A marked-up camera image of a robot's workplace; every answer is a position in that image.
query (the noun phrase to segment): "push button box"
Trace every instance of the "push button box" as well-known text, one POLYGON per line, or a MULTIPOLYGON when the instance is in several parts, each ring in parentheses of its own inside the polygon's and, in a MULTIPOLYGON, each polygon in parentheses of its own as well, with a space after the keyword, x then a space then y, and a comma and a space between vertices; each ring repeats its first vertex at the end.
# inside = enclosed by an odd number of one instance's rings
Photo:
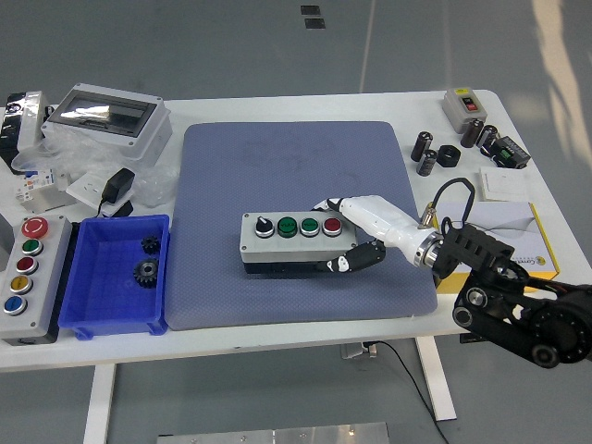
POLYGON ((451 88, 444 94, 444 114, 454 130, 464 134, 474 118, 485 122, 487 112, 471 88, 451 88))
POLYGON ((246 213, 240 257, 247 273, 311 271, 358 244, 355 226, 335 212, 246 213))
POLYGON ((21 225, 0 288, 0 339, 10 345, 56 340, 54 304, 71 231, 63 216, 36 216, 21 225))

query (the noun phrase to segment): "blue push button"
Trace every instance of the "blue push button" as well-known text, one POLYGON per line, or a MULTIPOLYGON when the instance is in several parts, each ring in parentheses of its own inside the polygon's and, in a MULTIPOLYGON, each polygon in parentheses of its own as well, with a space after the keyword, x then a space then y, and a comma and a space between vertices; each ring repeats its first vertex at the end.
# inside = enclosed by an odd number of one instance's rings
POLYGON ((21 296, 11 296, 4 302, 4 313, 18 316, 27 309, 27 300, 21 296))

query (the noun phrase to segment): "blue plastic crate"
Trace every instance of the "blue plastic crate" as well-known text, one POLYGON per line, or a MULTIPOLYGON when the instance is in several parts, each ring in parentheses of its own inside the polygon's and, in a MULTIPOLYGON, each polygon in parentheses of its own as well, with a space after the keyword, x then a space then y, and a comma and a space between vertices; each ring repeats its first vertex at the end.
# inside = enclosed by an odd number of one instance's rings
POLYGON ((58 318, 80 340, 96 335, 167 331, 164 317, 168 216, 86 219, 58 318), (149 255, 142 239, 156 236, 160 252, 149 255), (158 258, 156 287, 141 287, 133 276, 140 261, 158 258))

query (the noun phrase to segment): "gray floor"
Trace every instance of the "gray floor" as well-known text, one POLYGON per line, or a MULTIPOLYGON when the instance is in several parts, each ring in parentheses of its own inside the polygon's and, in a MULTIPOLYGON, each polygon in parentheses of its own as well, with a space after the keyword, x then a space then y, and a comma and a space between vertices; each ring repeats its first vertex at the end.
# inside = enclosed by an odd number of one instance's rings
MULTIPOLYGON (((79 81, 165 99, 490 89, 591 262, 588 1, 313 2, 322 31, 304 28, 301 4, 0 0, 0 97, 43 90, 59 102, 79 81)), ((442 425, 450 442, 587 442, 590 363, 543 371, 456 341, 438 339, 460 416, 442 425)), ((410 341, 398 346, 419 375, 410 341)), ((43 442, 81 442, 91 379, 92 369, 0 375, 11 412, 0 441, 43 431, 43 442)), ((112 444, 356 421, 387 421, 393 443, 439 442, 388 350, 372 363, 328 347, 121 365, 111 421, 112 444)))

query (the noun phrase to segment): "green push button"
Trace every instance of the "green push button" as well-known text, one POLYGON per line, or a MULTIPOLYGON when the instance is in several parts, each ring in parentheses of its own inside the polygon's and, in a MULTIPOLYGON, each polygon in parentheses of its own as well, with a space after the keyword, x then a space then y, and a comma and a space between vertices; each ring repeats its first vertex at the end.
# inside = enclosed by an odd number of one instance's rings
POLYGON ((312 238, 313 236, 316 236, 319 232, 318 222, 311 217, 306 217, 300 223, 300 232, 303 236, 307 238, 312 238))
POLYGON ((22 252, 23 254, 27 254, 29 256, 36 256, 39 254, 43 249, 43 244, 40 240, 36 239, 29 239, 22 244, 22 252))
POLYGON ((298 231, 298 224, 293 217, 282 217, 277 222, 277 234, 282 238, 293 238, 298 231))

